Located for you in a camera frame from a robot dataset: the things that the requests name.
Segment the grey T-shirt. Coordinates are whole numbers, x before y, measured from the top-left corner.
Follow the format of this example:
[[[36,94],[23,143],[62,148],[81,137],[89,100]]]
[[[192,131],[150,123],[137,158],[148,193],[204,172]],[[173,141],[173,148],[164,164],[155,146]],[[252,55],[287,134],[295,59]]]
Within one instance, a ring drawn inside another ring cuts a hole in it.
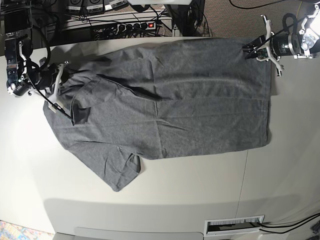
[[[75,60],[58,92],[66,114],[43,106],[62,147],[113,191],[159,160],[268,144],[271,64],[246,59],[246,38],[133,46]]]

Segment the black power strip red switch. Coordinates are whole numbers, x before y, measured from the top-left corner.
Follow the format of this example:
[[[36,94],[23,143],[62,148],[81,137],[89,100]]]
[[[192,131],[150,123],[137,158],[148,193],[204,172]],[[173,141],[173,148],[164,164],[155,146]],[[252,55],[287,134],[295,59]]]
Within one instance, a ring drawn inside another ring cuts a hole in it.
[[[156,29],[148,29],[147,23],[110,23],[92,27],[91,36],[95,41],[158,37]]]

